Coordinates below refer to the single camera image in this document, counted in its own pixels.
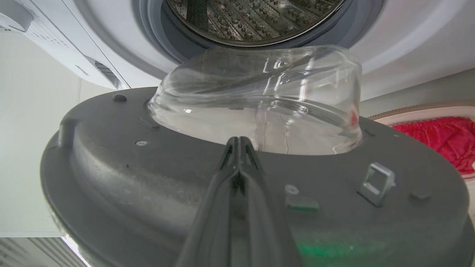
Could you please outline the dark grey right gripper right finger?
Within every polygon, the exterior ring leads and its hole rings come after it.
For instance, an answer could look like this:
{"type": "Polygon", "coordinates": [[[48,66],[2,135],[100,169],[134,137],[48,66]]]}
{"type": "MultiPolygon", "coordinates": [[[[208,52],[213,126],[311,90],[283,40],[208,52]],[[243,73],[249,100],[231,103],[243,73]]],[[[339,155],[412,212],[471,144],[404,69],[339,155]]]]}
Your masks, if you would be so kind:
{"type": "Polygon", "coordinates": [[[232,137],[231,262],[236,267],[303,267],[276,186],[246,137],[232,137]]]}

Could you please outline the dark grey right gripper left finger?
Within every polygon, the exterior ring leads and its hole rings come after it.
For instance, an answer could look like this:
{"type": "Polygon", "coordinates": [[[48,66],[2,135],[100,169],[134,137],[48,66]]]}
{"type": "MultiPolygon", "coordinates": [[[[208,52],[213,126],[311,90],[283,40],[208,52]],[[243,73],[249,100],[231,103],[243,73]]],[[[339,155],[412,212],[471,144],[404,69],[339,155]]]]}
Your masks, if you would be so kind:
{"type": "Polygon", "coordinates": [[[230,267],[232,179],[239,138],[228,140],[175,267],[230,267]]]}

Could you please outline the grey washing machine door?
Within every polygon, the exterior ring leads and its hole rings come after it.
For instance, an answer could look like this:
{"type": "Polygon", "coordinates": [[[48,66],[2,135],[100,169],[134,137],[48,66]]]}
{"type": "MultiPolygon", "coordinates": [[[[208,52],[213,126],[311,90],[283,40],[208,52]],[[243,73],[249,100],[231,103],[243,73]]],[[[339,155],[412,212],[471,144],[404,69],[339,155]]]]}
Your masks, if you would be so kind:
{"type": "Polygon", "coordinates": [[[360,78],[341,47],[217,47],[156,89],[86,100],[41,159],[53,218],[94,267],[175,267],[228,140],[246,137],[302,267],[475,267],[461,175],[360,117],[360,78]]]}

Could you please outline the white washing machine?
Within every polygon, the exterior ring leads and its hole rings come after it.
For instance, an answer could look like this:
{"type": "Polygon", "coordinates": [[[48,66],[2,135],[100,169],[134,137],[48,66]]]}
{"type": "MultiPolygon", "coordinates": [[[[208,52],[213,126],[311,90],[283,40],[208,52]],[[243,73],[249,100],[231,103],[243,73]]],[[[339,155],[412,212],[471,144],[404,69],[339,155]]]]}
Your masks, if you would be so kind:
{"type": "Polygon", "coordinates": [[[0,0],[2,30],[116,90],[212,47],[345,47],[362,100],[475,68],[475,0],[0,0]]]}

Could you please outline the laundry basket with pink rim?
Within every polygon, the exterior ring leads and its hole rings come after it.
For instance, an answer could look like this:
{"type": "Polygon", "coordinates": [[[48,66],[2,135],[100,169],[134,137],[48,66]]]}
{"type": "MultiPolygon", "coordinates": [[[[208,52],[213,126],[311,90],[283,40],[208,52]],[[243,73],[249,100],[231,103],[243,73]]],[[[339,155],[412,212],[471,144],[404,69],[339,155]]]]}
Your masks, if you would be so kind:
{"type": "MultiPolygon", "coordinates": [[[[475,101],[414,105],[373,115],[370,116],[370,119],[393,127],[403,123],[425,121],[440,117],[467,117],[475,122],[475,101]]],[[[475,225],[475,178],[463,179],[470,194],[469,215],[475,225]]]]}

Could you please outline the red garment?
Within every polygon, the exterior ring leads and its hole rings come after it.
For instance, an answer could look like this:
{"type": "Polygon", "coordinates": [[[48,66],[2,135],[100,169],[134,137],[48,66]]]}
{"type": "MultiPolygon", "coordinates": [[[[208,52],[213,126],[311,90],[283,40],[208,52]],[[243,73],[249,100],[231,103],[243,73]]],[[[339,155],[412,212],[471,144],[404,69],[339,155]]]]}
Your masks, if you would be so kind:
{"type": "Polygon", "coordinates": [[[441,154],[465,179],[475,178],[475,122],[467,117],[440,117],[394,125],[441,154]]]}

